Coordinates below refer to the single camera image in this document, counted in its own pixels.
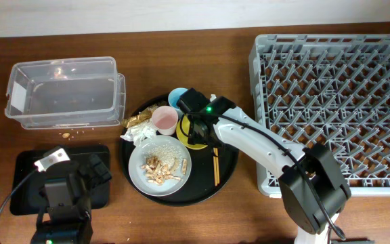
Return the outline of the yellow plastic bowl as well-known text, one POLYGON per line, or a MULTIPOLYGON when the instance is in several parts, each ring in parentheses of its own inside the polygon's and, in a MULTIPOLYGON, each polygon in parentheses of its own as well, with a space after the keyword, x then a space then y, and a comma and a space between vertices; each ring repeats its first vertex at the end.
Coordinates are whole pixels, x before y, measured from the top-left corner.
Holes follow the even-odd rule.
POLYGON ((188 134, 190 129, 190 121, 186 116, 183 116, 178 122, 176 127, 176 134, 178 140, 187 148, 192 150, 201 150, 207 147, 205 144, 189 144, 188 134))

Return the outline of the wooden chopstick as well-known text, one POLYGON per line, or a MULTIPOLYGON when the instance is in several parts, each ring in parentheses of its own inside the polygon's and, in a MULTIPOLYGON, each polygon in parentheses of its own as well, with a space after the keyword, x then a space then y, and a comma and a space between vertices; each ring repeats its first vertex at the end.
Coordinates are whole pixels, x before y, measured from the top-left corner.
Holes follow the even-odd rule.
POLYGON ((215 186, 218 185, 218 160, 217 160, 217 149, 213 148, 213 173, 215 186))
POLYGON ((219 154, 218 149, 214 148, 215 158, 214 158, 214 164, 215 164, 215 185, 218 186, 220 183, 220 175, 219 175, 219 154))

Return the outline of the pink plastic cup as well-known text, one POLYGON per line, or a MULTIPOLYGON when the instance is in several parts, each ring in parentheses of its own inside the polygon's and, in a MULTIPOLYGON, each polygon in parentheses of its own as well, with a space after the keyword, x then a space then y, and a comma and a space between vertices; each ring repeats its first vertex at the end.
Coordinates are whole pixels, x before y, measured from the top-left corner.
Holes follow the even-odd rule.
POLYGON ((157 131, 165 136, 175 133, 178 122, 177 111, 170 106, 159 106, 152 114, 152 123, 157 131))

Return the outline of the blue plastic cup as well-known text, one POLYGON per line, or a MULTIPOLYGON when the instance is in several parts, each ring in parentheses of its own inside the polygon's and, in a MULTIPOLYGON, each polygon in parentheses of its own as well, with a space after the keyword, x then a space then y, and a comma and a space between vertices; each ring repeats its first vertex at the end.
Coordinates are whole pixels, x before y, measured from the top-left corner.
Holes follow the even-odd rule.
POLYGON ((178 87, 173 89, 168 95, 169 106, 175 109, 179 118, 183 116, 183 112, 178 108, 177 101, 180 99, 180 96, 184 94, 187 90, 187 88, 178 87))

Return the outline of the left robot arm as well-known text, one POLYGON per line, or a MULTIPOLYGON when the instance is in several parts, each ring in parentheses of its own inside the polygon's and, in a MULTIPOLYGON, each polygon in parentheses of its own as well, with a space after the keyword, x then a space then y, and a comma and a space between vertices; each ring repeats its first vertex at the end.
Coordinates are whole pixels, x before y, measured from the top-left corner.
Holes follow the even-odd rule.
POLYGON ((63 161, 45 171, 44 195, 31 243, 89 243, 93 236, 91 191, 112 179, 96 154, 83 163, 63 161))

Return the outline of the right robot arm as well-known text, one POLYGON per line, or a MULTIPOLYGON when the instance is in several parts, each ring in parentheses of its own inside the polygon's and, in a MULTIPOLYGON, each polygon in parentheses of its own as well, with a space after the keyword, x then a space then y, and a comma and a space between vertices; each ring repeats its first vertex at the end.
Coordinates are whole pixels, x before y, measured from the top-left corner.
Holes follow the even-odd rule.
POLYGON ((248 117, 231 100, 208 99, 191 88, 177 100, 188 118, 191 144, 232 146, 277 178, 284 208, 298 226, 295 243, 329 243, 351 190, 331 150, 320 143, 308 148, 287 140, 248 117))

